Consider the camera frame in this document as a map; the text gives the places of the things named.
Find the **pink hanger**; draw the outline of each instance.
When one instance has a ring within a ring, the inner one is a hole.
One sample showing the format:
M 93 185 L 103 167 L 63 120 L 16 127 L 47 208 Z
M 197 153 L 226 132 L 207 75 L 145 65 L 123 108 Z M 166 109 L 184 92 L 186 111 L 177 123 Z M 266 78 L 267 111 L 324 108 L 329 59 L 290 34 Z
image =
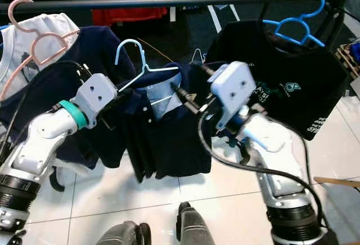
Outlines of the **pink hanger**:
M 70 32 L 69 34 L 60 36 L 56 33 L 40 33 L 40 31 L 36 28 L 34 29 L 25 29 L 23 27 L 21 27 L 17 21 L 14 18 L 14 9 L 15 7 L 20 4 L 20 3 L 30 3 L 33 2 L 32 0 L 14 0 L 11 2 L 11 4 L 9 5 L 9 8 L 7 10 L 7 14 L 8 17 L 10 19 L 10 22 L 14 25 L 14 27 L 18 28 L 19 30 L 26 32 L 26 33 L 32 33 L 35 32 L 37 34 L 37 37 L 35 40 L 33 40 L 33 43 L 31 44 L 31 55 L 28 56 L 28 58 L 26 58 L 17 68 L 16 70 L 13 71 L 13 73 L 11 74 L 11 76 L 9 77 L 9 79 L 7 80 L 7 82 L 4 85 L 3 90 L 1 91 L 0 94 L 0 100 L 4 100 L 5 99 L 5 94 L 7 92 L 7 90 L 9 89 L 13 79 L 17 76 L 17 74 L 23 69 L 23 67 L 25 67 L 31 60 L 34 60 L 34 62 L 38 65 L 41 66 L 44 63 L 48 62 L 49 60 L 55 58 L 56 56 L 60 55 L 61 53 L 63 53 L 64 51 L 66 51 L 68 49 L 68 45 L 66 44 L 65 38 L 74 34 L 77 34 L 77 32 L 79 30 L 75 30 Z M 55 37 L 59 40 L 60 44 L 62 45 L 62 48 L 60 50 L 58 50 L 55 54 L 53 54 L 52 56 L 46 58 L 43 61 L 39 61 L 39 59 L 36 57 L 35 55 L 35 47 L 36 44 L 45 37 Z

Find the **black t-shirt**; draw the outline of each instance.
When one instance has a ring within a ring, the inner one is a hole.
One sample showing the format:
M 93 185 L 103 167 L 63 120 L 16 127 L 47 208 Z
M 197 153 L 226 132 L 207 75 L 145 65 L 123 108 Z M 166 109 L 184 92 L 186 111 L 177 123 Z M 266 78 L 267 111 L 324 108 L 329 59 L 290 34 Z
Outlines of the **black t-shirt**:
M 279 50 L 260 21 L 230 23 L 212 43 L 206 62 L 248 63 L 256 82 L 249 104 L 260 103 L 271 117 L 311 140 L 344 93 L 348 74 L 326 47 L 291 46 Z M 288 53 L 294 48 L 296 53 Z

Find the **white hanger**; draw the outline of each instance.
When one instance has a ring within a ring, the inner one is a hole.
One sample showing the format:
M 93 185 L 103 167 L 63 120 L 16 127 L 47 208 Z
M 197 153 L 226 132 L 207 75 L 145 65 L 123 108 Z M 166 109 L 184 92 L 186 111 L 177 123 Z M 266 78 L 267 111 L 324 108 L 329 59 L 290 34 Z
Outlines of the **white hanger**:
M 141 63 L 142 63 L 142 69 L 141 69 L 141 72 L 139 73 L 138 76 L 136 76 L 135 78 L 133 78 L 130 82 L 128 82 L 125 86 L 123 86 L 118 92 L 122 92 L 122 90 L 124 90 L 124 89 L 127 88 L 130 84 L 132 84 L 132 83 L 135 82 L 138 78 L 140 78 L 140 77 L 145 73 L 145 69 L 146 69 L 148 72 L 164 72 L 164 71 L 166 71 L 166 70 L 176 70 L 176 69 L 179 69 L 177 66 L 174 66 L 174 67 L 171 67 L 171 68 L 150 69 L 149 65 L 146 63 L 146 60 L 145 60 L 145 51 L 142 49 L 142 46 L 141 46 L 141 44 L 139 43 L 139 41 L 136 41 L 135 39 L 125 39 L 124 41 L 122 41 L 122 42 L 119 44 L 118 49 L 116 50 L 115 65 L 118 64 L 121 47 L 123 47 L 123 46 L 124 46 L 126 43 L 128 43 L 128 42 L 135 43 L 137 46 L 139 46 Z

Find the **white shirt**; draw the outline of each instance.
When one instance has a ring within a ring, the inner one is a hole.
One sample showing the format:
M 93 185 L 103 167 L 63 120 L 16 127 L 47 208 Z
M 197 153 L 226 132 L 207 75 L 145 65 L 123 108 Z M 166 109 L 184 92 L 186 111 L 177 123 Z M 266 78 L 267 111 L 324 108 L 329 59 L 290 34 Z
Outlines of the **white shirt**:
M 51 32 L 58 35 L 66 35 L 79 29 L 64 13 L 52 15 L 41 14 L 31 19 L 21 21 L 19 24 L 25 29 L 36 28 L 40 31 L 40 33 Z M 31 55 L 31 46 L 33 40 L 35 40 L 37 37 L 35 32 L 26 33 L 17 29 L 13 25 L 1 30 L 1 33 L 4 45 L 2 59 L 0 61 L 0 90 L 2 90 L 13 71 L 29 55 Z M 65 38 L 68 48 L 73 45 L 77 36 L 78 35 L 75 34 Z M 52 56 L 61 48 L 62 45 L 57 38 L 45 37 L 37 43 L 35 47 L 35 54 L 36 57 L 42 61 Z M 49 64 L 57 61 L 64 53 L 65 51 L 56 58 L 53 58 L 45 64 L 41 65 L 40 67 L 38 67 L 34 61 L 30 61 L 26 67 L 14 78 L 5 95 L 5 98 L 10 97 L 25 87 L 39 71 L 44 69 Z

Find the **white tile floor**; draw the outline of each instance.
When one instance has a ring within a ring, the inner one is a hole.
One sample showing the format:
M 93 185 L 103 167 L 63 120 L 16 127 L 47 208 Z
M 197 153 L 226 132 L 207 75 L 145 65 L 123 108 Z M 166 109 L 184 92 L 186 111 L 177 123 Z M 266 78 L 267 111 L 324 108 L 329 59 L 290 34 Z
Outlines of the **white tile floor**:
M 360 107 L 356 103 L 339 101 L 309 143 L 312 176 L 360 181 Z M 294 152 L 303 165 L 296 137 Z M 217 162 L 207 175 L 138 184 L 125 156 L 118 169 L 99 164 L 88 177 L 64 173 L 64 182 L 64 193 L 53 191 L 49 184 L 42 187 L 26 225 L 25 245 L 95 244 L 108 228 L 125 220 L 147 222 L 153 244 L 176 245 L 181 201 L 190 201 L 202 214 L 216 244 L 271 244 L 255 175 Z M 360 241 L 360 194 L 339 185 L 315 184 L 315 189 L 341 243 Z

